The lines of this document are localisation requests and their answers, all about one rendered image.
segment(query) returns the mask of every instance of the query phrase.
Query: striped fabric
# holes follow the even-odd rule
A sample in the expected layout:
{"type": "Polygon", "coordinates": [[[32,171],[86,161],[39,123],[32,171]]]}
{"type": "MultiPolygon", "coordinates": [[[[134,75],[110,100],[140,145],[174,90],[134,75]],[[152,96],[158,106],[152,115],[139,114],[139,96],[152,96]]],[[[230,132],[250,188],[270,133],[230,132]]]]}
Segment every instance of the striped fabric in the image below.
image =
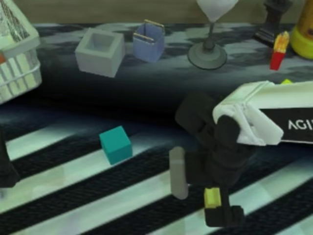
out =
{"type": "Polygon", "coordinates": [[[20,181],[3,189],[0,235],[312,235],[313,161],[304,148],[264,148],[232,189],[242,228],[208,228],[202,188],[170,195],[168,151],[183,131],[6,104],[0,125],[20,181]],[[110,166],[98,134],[122,125],[134,157],[110,166]]]}

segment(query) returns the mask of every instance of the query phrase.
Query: yellow container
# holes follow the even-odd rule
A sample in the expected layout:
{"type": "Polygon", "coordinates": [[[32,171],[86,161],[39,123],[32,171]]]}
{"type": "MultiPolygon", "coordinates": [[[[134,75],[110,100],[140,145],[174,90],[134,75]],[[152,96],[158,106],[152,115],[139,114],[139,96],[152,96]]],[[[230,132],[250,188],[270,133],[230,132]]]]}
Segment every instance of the yellow container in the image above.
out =
{"type": "Polygon", "coordinates": [[[291,34],[291,46],[300,56],[313,60],[313,0],[307,0],[291,34]]]}

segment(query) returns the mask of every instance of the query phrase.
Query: teal block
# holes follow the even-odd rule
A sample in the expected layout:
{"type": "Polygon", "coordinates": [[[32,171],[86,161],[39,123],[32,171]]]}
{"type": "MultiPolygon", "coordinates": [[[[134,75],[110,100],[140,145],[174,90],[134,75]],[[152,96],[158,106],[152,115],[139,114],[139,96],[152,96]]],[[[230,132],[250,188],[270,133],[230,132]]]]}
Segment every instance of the teal block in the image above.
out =
{"type": "Polygon", "coordinates": [[[126,160],[133,155],[132,143],[122,126],[100,134],[99,138],[102,149],[111,165],[126,160]]]}

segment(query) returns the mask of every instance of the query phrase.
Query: wall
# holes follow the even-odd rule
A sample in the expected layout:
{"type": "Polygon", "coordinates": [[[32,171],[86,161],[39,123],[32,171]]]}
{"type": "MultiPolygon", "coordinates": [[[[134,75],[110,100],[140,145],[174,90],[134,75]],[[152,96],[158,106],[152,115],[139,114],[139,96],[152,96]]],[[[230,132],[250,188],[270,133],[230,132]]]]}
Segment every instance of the wall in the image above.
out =
{"type": "MultiPolygon", "coordinates": [[[[305,0],[294,0],[284,23],[297,21],[305,0]]],[[[15,0],[32,23],[206,23],[196,0],[15,0]]],[[[262,23],[264,0],[240,0],[221,22],[262,23]]]]}

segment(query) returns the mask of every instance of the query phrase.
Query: blue basket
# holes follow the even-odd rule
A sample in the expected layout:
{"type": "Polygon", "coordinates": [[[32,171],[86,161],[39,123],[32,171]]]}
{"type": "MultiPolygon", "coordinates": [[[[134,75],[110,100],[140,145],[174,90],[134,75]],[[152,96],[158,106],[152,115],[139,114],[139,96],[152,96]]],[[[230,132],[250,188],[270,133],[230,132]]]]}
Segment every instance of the blue basket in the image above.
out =
{"type": "Polygon", "coordinates": [[[149,20],[133,34],[133,54],[137,59],[154,63],[164,52],[164,26],[149,20]]]}

